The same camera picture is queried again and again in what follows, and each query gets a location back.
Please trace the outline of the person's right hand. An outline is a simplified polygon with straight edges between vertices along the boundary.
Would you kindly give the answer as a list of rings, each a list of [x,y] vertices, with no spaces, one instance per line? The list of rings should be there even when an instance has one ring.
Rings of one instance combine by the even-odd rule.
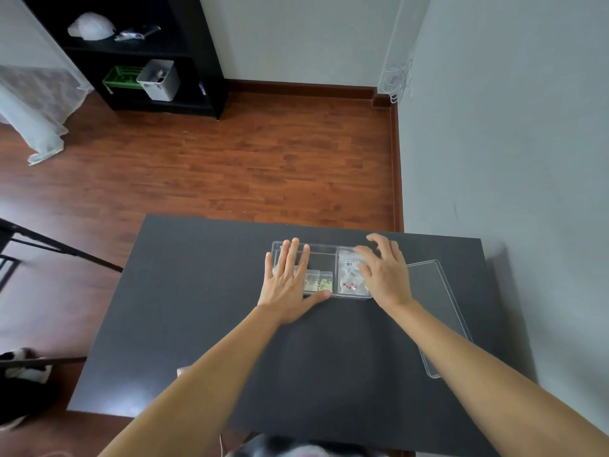
[[[399,308],[413,303],[414,298],[406,260],[398,243],[391,242],[392,256],[377,255],[365,245],[358,245],[353,250],[363,256],[365,263],[375,267],[373,281],[365,284],[377,304],[389,315],[394,315]]]

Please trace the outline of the person's left hand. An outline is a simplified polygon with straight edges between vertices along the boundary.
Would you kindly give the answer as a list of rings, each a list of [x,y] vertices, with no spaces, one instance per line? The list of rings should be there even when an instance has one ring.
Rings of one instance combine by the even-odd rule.
[[[307,297],[303,293],[303,282],[310,247],[308,244],[303,246],[299,261],[296,262],[300,267],[300,278],[285,281],[285,241],[281,244],[277,264],[273,264],[273,277],[263,281],[258,306],[273,311],[281,323],[292,323],[307,312],[303,311],[303,299]]]

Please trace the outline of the clear plastic organizer box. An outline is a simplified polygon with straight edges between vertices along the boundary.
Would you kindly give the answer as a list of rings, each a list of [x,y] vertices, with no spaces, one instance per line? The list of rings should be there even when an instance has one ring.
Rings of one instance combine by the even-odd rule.
[[[356,300],[371,298],[370,293],[364,297],[339,293],[340,278],[344,273],[339,272],[337,269],[337,250],[343,246],[311,244],[309,247],[310,253],[307,267],[315,270],[331,271],[333,273],[333,289],[331,291],[333,297]]]

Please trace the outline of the person's left forearm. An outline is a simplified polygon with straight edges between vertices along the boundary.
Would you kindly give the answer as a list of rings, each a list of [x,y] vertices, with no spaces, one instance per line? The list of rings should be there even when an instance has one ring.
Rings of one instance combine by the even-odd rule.
[[[193,457],[221,434],[263,349],[285,320],[282,301],[252,312],[170,384],[98,457]]]

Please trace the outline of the person's right forearm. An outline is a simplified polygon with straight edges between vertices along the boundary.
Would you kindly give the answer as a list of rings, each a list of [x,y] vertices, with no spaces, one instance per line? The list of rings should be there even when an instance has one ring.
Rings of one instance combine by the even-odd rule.
[[[502,457],[609,457],[609,436],[414,300],[379,305],[430,359]]]

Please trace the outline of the small bag with white label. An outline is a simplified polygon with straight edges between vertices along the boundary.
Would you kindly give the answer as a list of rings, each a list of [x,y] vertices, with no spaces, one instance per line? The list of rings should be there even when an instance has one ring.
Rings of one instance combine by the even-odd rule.
[[[337,269],[341,273],[359,272],[359,263],[364,263],[363,256],[355,252],[352,248],[339,247],[337,250]]]

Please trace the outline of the small bag of red parts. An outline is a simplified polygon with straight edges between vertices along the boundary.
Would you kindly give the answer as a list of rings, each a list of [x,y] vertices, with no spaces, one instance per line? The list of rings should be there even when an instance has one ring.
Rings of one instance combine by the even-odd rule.
[[[339,293],[364,297],[369,290],[363,276],[356,269],[349,269],[340,278]]]

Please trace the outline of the clear plastic box lid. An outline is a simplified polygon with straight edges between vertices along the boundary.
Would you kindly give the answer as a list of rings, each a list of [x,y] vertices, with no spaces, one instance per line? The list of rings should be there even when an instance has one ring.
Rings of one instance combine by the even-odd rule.
[[[472,341],[467,323],[439,260],[407,265],[412,295],[432,316]]]

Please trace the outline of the black and white clothing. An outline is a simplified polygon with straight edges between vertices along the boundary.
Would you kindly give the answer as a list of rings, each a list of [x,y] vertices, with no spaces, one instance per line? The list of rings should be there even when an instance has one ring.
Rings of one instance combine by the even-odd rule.
[[[375,448],[326,440],[255,434],[225,457],[390,457]]]

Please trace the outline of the white plastic bin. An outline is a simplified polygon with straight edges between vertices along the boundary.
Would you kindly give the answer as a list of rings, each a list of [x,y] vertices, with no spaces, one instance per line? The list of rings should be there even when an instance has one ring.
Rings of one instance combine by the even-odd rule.
[[[149,60],[136,81],[150,99],[162,102],[171,102],[180,87],[180,78],[172,60]]]

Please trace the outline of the black shelf unit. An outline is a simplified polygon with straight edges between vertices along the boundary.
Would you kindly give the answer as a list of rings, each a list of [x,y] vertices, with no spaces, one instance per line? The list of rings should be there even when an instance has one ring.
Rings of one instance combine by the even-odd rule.
[[[200,0],[21,1],[112,110],[220,118],[228,83]],[[89,12],[106,17],[118,31],[143,25],[160,30],[142,41],[87,42],[70,36],[68,27]],[[153,100],[143,89],[112,89],[103,83],[116,67],[141,69],[150,60],[174,63],[180,85],[170,102]]]

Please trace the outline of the black metal stand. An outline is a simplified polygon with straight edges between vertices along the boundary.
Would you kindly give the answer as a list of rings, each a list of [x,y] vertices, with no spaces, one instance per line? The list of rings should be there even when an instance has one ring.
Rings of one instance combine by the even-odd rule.
[[[4,249],[10,242],[28,245],[30,247],[40,248],[50,252],[75,256],[120,273],[124,270],[124,268],[109,261],[103,260],[33,230],[28,230],[20,225],[0,218],[0,291],[3,290],[14,271],[21,263],[19,259],[3,253]]]

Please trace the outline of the green plastic basket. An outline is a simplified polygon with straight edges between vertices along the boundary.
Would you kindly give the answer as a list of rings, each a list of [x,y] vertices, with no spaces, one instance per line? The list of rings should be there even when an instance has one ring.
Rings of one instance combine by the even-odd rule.
[[[114,89],[135,89],[142,90],[141,84],[137,81],[143,67],[137,66],[113,66],[102,83],[109,93],[113,94]]]

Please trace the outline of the silver foil wrapper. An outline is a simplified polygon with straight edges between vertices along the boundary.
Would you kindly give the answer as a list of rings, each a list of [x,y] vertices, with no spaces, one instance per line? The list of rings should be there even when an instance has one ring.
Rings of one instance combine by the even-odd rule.
[[[114,40],[116,42],[144,41],[160,31],[161,27],[156,24],[142,24],[138,27],[131,27],[118,32]]]

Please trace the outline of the white sheer curtain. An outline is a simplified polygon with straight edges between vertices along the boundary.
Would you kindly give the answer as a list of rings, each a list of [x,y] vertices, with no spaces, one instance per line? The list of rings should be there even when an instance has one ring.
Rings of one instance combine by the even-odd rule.
[[[94,88],[22,0],[0,0],[0,123],[33,166],[62,152],[67,119]]]

